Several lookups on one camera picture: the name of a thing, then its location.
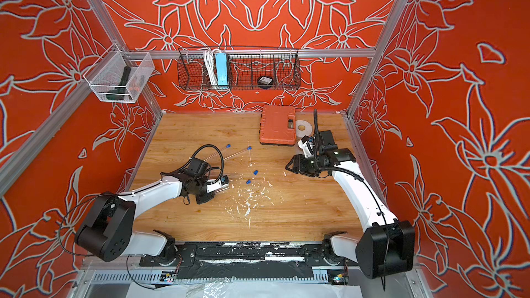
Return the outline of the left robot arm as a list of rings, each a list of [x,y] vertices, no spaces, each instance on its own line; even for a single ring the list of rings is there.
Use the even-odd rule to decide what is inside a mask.
[[[85,251],[82,257],[98,257],[111,262],[121,256],[143,255],[168,266],[178,258],[176,240],[161,230],[151,233],[133,229],[140,215],[169,200],[181,198],[201,205],[227,188],[222,150],[212,144],[200,146],[188,161],[171,172],[161,172],[160,179],[124,193],[105,192],[73,206],[89,206],[74,235],[74,244]]]

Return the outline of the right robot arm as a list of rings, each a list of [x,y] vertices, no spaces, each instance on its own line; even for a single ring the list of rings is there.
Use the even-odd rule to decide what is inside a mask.
[[[339,184],[353,206],[363,234],[356,238],[344,231],[324,236],[322,259],[329,265],[358,265],[362,274],[379,279],[382,289],[387,278],[413,268],[415,230],[407,220],[401,221],[377,196],[361,171],[360,164],[347,148],[339,148],[331,131],[322,131],[318,113],[313,113],[314,133],[303,137],[286,170],[305,177],[331,177]]]

